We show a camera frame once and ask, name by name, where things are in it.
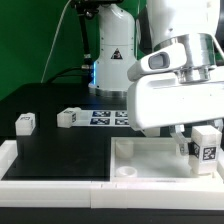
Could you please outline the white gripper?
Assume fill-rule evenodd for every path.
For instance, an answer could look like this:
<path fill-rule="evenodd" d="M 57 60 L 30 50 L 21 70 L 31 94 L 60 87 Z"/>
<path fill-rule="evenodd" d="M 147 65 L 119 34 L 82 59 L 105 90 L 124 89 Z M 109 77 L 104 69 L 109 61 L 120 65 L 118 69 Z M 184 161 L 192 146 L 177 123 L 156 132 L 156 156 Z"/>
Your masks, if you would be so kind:
<path fill-rule="evenodd" d="M 142 77 L 128 89 L 127 111 L 134 130 L 170 126 L 180 153 L 188 155 L 183 124 L 216 119 L 215 128 L 223 131 L 224 71 L 212 71 L 207 82 L 186 85 L 173 73 Z"/>

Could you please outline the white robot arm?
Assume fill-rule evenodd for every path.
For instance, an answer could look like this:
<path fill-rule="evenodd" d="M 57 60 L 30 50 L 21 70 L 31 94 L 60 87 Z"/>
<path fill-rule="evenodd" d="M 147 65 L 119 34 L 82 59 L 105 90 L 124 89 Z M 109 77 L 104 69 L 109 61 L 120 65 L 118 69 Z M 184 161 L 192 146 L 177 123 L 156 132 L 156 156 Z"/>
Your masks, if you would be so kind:
<path fill-rule="evenodd" d="M 224 28 L 224 0 L 147 0 L 134 18 L 116 4 L 99 7 L 100 54 L 90 90 L 125 96 L 130 126 L 143 133 L 168 126 L 182 135 L 188 123 L 224 119 L 224 59 L 217 36 Z"/>

